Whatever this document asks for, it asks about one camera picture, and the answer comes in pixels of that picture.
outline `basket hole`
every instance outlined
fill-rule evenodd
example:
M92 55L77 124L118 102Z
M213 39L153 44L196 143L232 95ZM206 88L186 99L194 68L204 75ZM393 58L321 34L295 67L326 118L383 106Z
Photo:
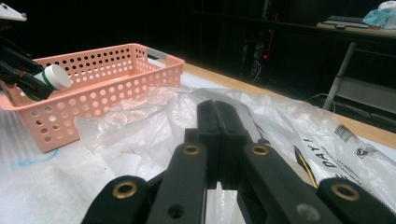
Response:
M62 113L61 113L61 117L62 118L67 118L67 116L69 116L68 114L67 114L67 112L65 112L65 111L63 111Z
M85 101L87 101L87 97L86 97L86 96L80 96L80 97L79 97L79 100L80 100L81 102L85 102Z
M51 115L51 116L49 116L49 121L55 121L56 120L56 116L54 116L54 115Z
M90 109L90 107L88 106L88 105L83 105L82 106L82 110L84 110L84 111L87 111L87 110L89 110Z
M66 126L66 127L68 127L68 126L70 126L72 124L72 122L70 122L70 120L65 120L64 121L64 126Z
M34 109L34 110L32 110L32 115L36 117L36 116L40 115L40 111L38 111L37 109Z
M75 99L70 99L69 100L69 104L70 105L75 105L76 104L76 100Z
M56 134L56 138L58 138L58 139L61 139L61 138L63 138L64 137L64 134L63 133L57 133Z
M51 111L52 111L52 106L47 105L46 107L44 107L44 110L45 110L46 112L51 112Z
M60 109L64 109L64 103L63 102L58 103L57 106Z
M78 114L78 112L79 112L79 111L78 111L77 108L73 108L73 109L72 109L72 113L73 113L74 115Z

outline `white foam sheet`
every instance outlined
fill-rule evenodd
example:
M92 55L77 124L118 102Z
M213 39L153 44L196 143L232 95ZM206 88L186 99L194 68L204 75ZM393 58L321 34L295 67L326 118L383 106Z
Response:
M223 88L187 73L181 80L182 86ZM136 174L149 180L165 168L121 147L92 152L81 141L42 153L16 114L1 109L0 127L0 223L79 223L110 180ZM370 143L396 159L395 149ZM244 223L234 198L232 191L210 190L207 210L215 212L207 213L207 223ZM219 203L228 210L216 210Z

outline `table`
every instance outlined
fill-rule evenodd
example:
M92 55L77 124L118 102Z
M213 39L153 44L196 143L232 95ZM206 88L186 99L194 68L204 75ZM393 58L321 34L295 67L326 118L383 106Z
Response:
M335 29L334 25L324 23L318 23L317 27ZM396 32L394 30L373 30L355 27L347 27L344 30L362 34L396 37ZM370 105L390 113L396 113L396 104L392 104L389 101L390 99L394 99L396 97L396 90L345 76L345 71L356 47L356 42L351 42L349 44L345 58L338 70L337 75L334 78L334 82L323 108L329 109L335 95L339 95L355 102Z
M263 88L259 88L256 86L249 85L245 82L238 81L236 79L217 74L215 72L211 72L205 70L201 67L194 66L192 64L185 64L185 71L190 74L195 74L198 77L204 78L214 83L218 83L227 88L247 91L253 94L267 94L275 97L285 97L278 93L268 91ZM341 115L334 114L338 119L341 120L344 125L348 127L350 131L355 133L357 136L363 137L373 142L377 142L386 147L396 148L396 133L391 133L371 125L356 121L354 119L349 119L343 117Z

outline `basket handle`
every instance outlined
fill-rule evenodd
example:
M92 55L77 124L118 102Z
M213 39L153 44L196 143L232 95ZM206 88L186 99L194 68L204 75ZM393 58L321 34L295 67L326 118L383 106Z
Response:
M152 49L152 48L148 48L147 51L148 51L148 55L151 55L155 58L162 59L162 60L166 61L166 56L167 56L166 53L159 51L157 49Z

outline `cable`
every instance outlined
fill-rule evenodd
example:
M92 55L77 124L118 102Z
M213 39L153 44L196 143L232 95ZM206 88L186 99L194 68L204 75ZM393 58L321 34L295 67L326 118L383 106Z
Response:
M254 62L259 65L259 71L257 72L257 75L253 78L252 82L254 82L256 80L256 78L259 76L260 72L262 71L262 65L257 61L254 61Z

